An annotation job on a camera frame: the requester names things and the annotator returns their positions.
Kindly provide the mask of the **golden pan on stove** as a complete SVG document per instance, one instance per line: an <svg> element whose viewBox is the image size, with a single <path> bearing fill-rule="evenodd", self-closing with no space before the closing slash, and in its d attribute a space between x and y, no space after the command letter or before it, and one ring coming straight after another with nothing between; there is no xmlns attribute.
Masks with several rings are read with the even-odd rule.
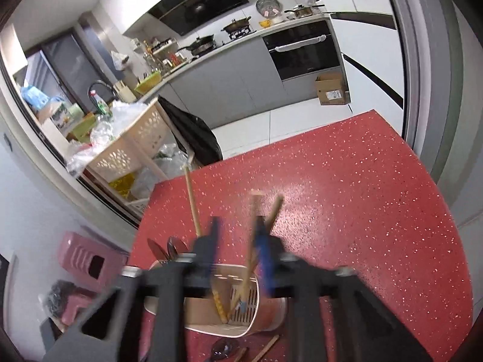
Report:
<svg viewBox="0 0 483 362"><path fill-rule="evenodd" d="M250 19L251 17L250 16L247 16L247 17L244 17L240 20L232 20L232 22L228 25L226 25L225 27L223 27L223 31L228 33L228 34L231 34L231 33L235 33L237 31L240 31L240 30L243 30L245 28L249 28L250 27Z"/></svg>

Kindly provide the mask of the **long wooden chopstick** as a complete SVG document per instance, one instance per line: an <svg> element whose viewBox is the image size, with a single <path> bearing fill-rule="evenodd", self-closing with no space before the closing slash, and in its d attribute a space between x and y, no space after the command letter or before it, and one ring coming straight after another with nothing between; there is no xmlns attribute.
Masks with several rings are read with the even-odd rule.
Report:
<svg viewBox="0 0 483 362"><path fill-rule="evenodd" d="M251 207L250 207L250 230L248 234L248 244L246 249L246 270L242 277L240 288L237 290L235 299L231 302L229 318L236 312L246 310L247 293L249 293L249 282L252 274L252 260L254 257L254 237L256 234L257 219L260 215L260 203L263 194L259 190L252 190L251 192Z"/></svg>
<svg viewBox="0 0 483 362"><path fill-rule="evenodd" d="M190 209L191 209L191 212L192 212L192 220L193 220L193 224L194 224L194 227L195 227L195 232L196 232L197 237L200 237L200 236L202 236L202 228L201 228L201 225L200 225L199 212L198 212L198 209L197 209L197 203L196 203L195 195L194 195L194 191L193 191L193 188L192 188L191 173L190 173L190 169L189 169L187 164L184 165L183 171L184 171L185 181L186 181L186 185L187 185L188 200L189 200L189 205L190 205Z"/></svg>

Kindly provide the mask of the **black wok on stove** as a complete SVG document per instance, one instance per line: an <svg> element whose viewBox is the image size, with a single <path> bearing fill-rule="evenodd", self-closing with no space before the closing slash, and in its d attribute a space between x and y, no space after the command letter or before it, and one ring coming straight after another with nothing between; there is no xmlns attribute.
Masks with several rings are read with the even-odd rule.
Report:
<svg viewBox="0 0 483 362"><path fill-rule="evenodd" d="M181 47L179 50L188 50L193 56L203 56L204 54L215 50L216 41L214 35L197 37L196 40L188 46Z"/></svg>

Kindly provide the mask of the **pink plastic utensil holder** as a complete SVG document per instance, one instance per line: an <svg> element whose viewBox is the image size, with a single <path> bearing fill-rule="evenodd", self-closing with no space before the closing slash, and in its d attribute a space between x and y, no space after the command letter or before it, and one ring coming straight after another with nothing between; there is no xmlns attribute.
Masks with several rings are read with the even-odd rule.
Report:
<svg viewBox="0 0 483 362"><path fill-rule="evenodd" d="M211 336L243 338L280 327L286 316L286 300L266 297L257 275L250 277L245 307L236 301L245 272L243 265L216 264L212 284L218 298L187 298L185 328Z"/></svg>

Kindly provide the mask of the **black range hood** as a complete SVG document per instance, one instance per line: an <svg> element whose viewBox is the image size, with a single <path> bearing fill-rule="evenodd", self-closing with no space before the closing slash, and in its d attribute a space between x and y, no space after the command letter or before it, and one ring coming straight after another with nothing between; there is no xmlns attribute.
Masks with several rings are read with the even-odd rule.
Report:
<svg viewBox="0 0 483 362"><path fill-rule="evenodd" d="M248 0L161 0L148 13L179 35L186 35Z"/></svg>

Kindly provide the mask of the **cream plastic storage trolley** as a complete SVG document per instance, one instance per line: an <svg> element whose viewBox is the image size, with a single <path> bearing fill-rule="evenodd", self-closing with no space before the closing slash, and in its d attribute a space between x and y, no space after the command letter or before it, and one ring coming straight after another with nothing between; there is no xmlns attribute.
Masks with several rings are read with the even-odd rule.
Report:
<svg viewBox="0 0 483 362"><path fill-rule="evenodd" d="M157 182L194 166L192 148L158 100L116 103L112 116L98 119L90 142L79 145L67 162L70 174L88 173L136 218Z"/></svg>

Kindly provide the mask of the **wooden knife block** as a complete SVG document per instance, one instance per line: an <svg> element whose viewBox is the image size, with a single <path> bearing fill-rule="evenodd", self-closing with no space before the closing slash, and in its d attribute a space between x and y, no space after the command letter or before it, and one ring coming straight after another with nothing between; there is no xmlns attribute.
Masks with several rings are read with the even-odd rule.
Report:
<svg viewBox="0 0 483 362"><path fill-rule="evenodd" d="M118 98L125 103L133 103L137 100L137 97L122 80L116 82L113 85L113 89L115 90Z"/></svg>

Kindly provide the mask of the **thin bamboo chopstick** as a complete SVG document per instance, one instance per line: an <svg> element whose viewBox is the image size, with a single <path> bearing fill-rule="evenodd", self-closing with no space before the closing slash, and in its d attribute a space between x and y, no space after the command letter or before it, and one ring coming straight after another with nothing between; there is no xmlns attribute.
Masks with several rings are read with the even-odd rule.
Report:
<svg viewBox="0 0 483 362"><path fill-rule="evenodd" d="M277 195L277 197L274 199L269 215L264 218L264 224L268 232L273 229L275 221L277 220L277 217L282 209L283 203L284 196Z"/></svg>
<svg viewBox="0 0 483 362"><path fill-rule="evenodd" d="M273 348L280 338L279 334L274 335L270 341L263 347L263 349L254 357L251 362L260 362L262 358Z"/></svg>

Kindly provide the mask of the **cardboard box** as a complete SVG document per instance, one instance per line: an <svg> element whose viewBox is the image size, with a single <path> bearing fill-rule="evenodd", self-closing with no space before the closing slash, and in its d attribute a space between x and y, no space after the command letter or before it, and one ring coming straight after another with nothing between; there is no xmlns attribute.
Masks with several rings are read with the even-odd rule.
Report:
<svg viewBox="0 0 483 362"><path fill-rule="evenodd" d="M320 74L315 80L315 89L321 106L345 106L349 103L340 72Z"/></svg>

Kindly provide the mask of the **white refrigerator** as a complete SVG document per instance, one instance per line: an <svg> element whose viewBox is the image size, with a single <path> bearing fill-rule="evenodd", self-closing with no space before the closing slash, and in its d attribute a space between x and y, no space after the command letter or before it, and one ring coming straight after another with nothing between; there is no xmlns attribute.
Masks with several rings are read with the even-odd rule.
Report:
<svg viewBox="0 0 483 362"><path fill-rule="evenodd" d="M403 132L405 69L390 0L322 0L355 114L375 110Z"/></svg>

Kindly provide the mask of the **built-in black oven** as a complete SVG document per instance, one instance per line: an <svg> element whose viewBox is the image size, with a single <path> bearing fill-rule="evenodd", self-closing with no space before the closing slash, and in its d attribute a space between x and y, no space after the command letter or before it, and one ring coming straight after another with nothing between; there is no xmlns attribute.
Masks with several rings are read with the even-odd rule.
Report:
<svg viewBox="0 0 483 362"><path fill-rule="evenodd" d="M340 65L326 20L272 33L263 41L282 81Z"/></svg>

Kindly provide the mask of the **pink plastic stool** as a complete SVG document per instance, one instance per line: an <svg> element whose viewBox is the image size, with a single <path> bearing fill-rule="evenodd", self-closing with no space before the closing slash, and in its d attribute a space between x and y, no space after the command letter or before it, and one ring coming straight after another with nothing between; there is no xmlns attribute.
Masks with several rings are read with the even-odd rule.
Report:
<svg viewBox="0 0 483 362"><path fill-rule="evenodd" d="M61 241L58 261L75 280L61 322L71 325L92 300L109 285L127 263L128 256L75 232Z"/></svg>

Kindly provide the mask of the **translucent dark plastic spoon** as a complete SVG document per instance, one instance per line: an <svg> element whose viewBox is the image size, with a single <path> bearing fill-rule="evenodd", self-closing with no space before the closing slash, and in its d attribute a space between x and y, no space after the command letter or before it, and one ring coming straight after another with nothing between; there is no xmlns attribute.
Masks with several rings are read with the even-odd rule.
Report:
<svg viewBox="0 0 483 362"><path fill-rule="evenodd" d="M166 255L164 249L162 249L161 246L154 240L148 239L147 245L158 262L166 262L169 260L169 257Z"/></svg>

